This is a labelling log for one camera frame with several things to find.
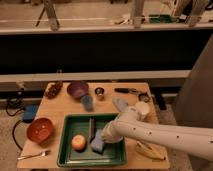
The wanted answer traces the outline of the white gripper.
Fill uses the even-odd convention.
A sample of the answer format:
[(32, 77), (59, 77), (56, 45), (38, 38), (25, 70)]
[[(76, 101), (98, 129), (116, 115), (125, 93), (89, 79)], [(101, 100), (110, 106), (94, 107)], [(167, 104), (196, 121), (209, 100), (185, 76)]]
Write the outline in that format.
[(115, 131), (112, 122), (107, 123), (103, 128), (101, 137), (106, 143), (117, 143), (121, 140), (121, 136)]

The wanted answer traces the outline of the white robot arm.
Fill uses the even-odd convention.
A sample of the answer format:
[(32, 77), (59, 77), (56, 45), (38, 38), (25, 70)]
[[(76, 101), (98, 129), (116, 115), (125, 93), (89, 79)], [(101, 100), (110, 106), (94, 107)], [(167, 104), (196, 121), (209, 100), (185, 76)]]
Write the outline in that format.
[(124, 137), (165, 146), (213, 161), (213, 129), (160, 125), (141, 121), (141, 110), (127, 106), (102, 130), (106, 143), (117, 143)]

